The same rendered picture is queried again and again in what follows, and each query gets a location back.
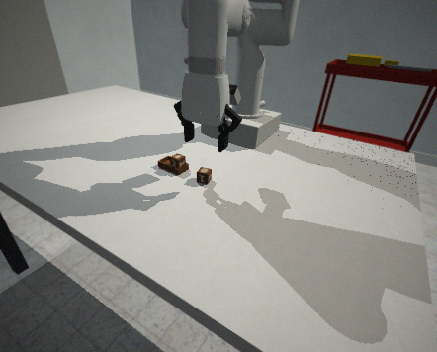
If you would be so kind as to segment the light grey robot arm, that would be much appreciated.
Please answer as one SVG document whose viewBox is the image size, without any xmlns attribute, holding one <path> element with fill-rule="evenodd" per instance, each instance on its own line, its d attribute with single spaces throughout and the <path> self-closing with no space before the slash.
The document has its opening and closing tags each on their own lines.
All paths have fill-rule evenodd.
<svg viewBox="0 0 437 352">
<path fill-rule="evenodd" d="M 248 1 L 279 3 L 282 9 L 250 8 Z M 182 0 L 181 17 L 188 30 L 184 63 L 193 73 L 223 74 L 227 37 L 236 37 L 230 105 L 242 119 L 260 118 L 265 58 L 259 46 L 291 42 L 298 6 L 299 0 Z"/>
</svg>

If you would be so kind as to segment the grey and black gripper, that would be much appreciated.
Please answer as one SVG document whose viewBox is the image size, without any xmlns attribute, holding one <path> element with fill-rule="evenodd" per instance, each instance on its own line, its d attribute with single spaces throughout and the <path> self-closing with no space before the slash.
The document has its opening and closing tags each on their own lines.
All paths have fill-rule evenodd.
<svg viewBox="0 0 437 352">
<path fill-rule="evenodd" d="M 192 76 L 193 75 L 193 76 Z M 182 100 L 174 104 L 184 126 L 185 142 L 194 139 L 194 123 L 217 127 L 218 152 L 228 147 L 229 133 L 237 128 L 242 118 L 230 107 L 228 76 L 185 72 Z M 231 125 L 228 119 L 232 119 Z"/>
</svg>

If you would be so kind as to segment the brown wooden tray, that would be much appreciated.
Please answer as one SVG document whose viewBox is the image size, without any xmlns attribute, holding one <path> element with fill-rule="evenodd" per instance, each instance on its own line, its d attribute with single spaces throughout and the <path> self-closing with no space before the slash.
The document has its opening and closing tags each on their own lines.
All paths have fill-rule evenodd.
<svg viewBox="0 0 437 352">
<path fill-rule="evenodd" d="M 184 166 L 180 167 L 179 169 L 170 166 L 170 157 L 171 156 L 167 156 L 161 160 L 158 161 L 158 167 L 165 169 L 171 173 L 174 173 L 176 175 L 180 175 L 183 172 L 187 171 L 189 169 L 189 164 L 186 163 Z M 166 164 L 165 164 L 166 163 Z"/>
</svg>

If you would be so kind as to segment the brown cube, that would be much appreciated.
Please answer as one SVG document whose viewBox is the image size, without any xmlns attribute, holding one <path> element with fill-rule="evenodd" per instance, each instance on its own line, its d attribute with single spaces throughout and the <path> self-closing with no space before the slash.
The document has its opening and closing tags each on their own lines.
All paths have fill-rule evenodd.
<svg viewBox="0 0 437 352">
<path fill-rule="evenodd" d="M 186 157 L 181 154 L 175 154 L 170 157 L 170 166 L 173 166 L 177 169 L 184 166 L 186 164 Z"/>
<path fill-rule="evenodd" d="M 212 169 L 201 167 L 197 172 L 197 182 L 208 184 L 212 179 Z"/>
</svg>

